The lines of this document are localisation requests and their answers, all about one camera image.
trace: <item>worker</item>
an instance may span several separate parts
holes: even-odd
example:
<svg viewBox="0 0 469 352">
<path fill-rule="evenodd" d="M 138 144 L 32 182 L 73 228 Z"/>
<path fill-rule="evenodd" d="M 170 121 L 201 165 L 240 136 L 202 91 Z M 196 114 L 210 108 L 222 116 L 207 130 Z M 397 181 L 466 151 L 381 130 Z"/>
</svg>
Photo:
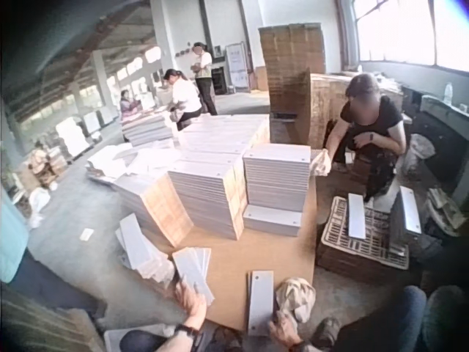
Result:
<svg viewBox="0 0 469 352">
<path fill-rule="evenodd" d="M 124 89 L 120 92 L 120 113 L 122 114 L 122 121 L 125 121 L 126 117 L 137 112 L 137 105 L 139 102 L 130 98 L 129 91 Z"/>
<path fill-rule="evenodd" d="M 176 286 L 176 299 L 188 316 L 176 328 L 173 337 L 166 339 L 145 331 L 131 331 L 121 340 L 122 352 L 189 352 L 207 314 L 205 297 L 184 281 Z M 426 296 L 415 286 L 406 287 L 387 305 L 360 320 L 340 329 L 339 322 L 326 318 L 314 334 L 313 343 L 298 335 L 292 317 L 277 313 L 277 320 L 269 322 L 270 335 L 276 342 L 295 352 L 328 351 L 414 351 L 421 330 L 426 306 Z M 224 344 L 212 340 L 206 352 L 242 352 L 236 334 L 225 339 Z"/>
<path fill-rule="evenodd" d="M 43 188 L 49 188 L 48 180 L 52 176 L 56 176 L 56 173 L 52 169 L 51 157 L 44 151 L 44 146 L 40 141 L 36 142 L 34 150 L 29 156 L 28 168 Z"/>
<path fill-rule="evenodd" d="M 350 82 L 348 102 L 330 132 L 325 145 L 330 161 L 345 164 L 345 148 L 356 150 L 371 165 L 365 201 L 389 189 L 399 155 L 405 153 L 406 140 L 402 115 L 380 88 L 374 76 L 363 73 Z"/>
<path fill-rule="evenodd" d="M 14 291 L 49 308 L 86 311 L 91 318 L 103 318 L 106 303 L 80 291 L 35 260 L 27 249 L 26 220 L 1 189 L 0 279 Z"/>
<path fill-rule="evenodd" d="M 196 74 L 196 83 L 202 100 L 211 115 L 218 115 L 210 94 L 212 90 L 212 55 L 207 51 L 207 46 L 200 42 L 193 45 L 192 51 L 198 56 L 197 62 L 191 66 L 191 69 Z"/>
<path fill-rule="evenodd" d="M 169 108 L 182 111 L 182 116 L 177 122 L 177 130 L 181 131 L 185 126 L 184 122 L 200 116 L 202 112 L 199 92 L 181 71 L 173 68 L 166 71 L 164 79 L 173 87 L 173 100 Z"/>
</svg>

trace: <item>bottle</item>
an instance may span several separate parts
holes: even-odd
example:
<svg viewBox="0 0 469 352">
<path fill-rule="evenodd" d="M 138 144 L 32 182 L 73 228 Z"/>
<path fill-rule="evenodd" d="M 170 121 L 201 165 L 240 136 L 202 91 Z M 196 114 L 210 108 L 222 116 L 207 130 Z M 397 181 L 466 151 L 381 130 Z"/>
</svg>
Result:
<svg viewBox="0 0 469 352">
<path fill-rule="evenodd" d="M 451 105 L 452 100 L 453 100 L 453 84 L 451 84 L 451 82 L 448 82 L 446 84 L 445 97 L 443 99 L 443 102 L 445 104 Z"/>
</svg>

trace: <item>table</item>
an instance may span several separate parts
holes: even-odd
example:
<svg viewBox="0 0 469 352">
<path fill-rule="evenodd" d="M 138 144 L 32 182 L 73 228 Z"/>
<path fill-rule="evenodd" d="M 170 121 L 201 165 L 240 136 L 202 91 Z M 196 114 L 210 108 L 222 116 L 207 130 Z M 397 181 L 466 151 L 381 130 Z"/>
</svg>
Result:
<svg viewBox="0 0 469 352">
<path fill-rule="evenodd" d="M 300 234 L 296 238 L 245 229 L 234 241 L 194 227 L 175 249 L 161 235 L 147 237 L 163 252 L 171 254 L 187 246 L 210 247 L 212 254 L 207 283 L 215 296 L 207 319 L 245 331 L 248 320 L 248 273 L 272 270 L 275 287 L 287 278 L 303 277 L 312 282 L 316 252 L 316 183 L 309 182 Z"/>
</svg>

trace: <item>ceiling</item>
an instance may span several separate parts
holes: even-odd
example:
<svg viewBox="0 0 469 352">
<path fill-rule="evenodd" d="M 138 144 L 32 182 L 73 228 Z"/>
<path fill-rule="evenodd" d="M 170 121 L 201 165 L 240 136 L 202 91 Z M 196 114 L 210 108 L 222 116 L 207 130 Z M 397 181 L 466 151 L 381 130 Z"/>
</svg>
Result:
<svg viewBox="0 0 469 352">
<path fill-rule="evenodd" d="M 94 50 L 109 76 L 156 45 L 149 0 L 17 2 L 2 13 L 1 96 L 19 122 L 71 94 L 71 82 L 95 84 Z"/>
</svg>

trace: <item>factory floor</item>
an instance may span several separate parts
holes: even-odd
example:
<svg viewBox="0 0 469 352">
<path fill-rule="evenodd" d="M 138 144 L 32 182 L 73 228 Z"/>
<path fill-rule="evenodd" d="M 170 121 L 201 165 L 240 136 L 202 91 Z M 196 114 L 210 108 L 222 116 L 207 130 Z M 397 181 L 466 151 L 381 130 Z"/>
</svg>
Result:
<svg viewBox="0 0 469 352">
<path fill-rule="evenodd" d="M 216 99 L 219 114 L 266 114 L 269 100 L 265 93 L 238 93 Z M 276 124 L 278 134 L 284 126 Z M 162 297 L 143 279 L 124 268 L 119 261 L 121 248 L 114 231 L 127 214 L 121 209 L 119 195 L 110 187 L 85 175 L 89 156 L 108 144 L 122 143 L 118 123 L 101 131 L 103 141 L 79 158 L 59 179 L 59 188 L 42 210 L 44 220 L 32 230 L 29 249 L 32 254 L 76 287 L 108 303 L 104 320 L 107 329 L 123 329 L 152 323 L 179 323 L 181 309 Z M 327 220 L 334 180 L 318 179 L 318 223 Z M 382 202 L 391 206 L 394 196 Z M 85 228 L 94 230 L 88 241 L 80 241 Z M 311 320 L 300 327 L 305 336 L 329 315 L 343 324 L 350 323 L 378 307 L 390 295 L 389 286 L 371 286 L 355 282 L 316 267 L 313 286 L 317 292 Z M 247 351 L 266 351 L 269 344 L 246 342 Z"/>
</svg>

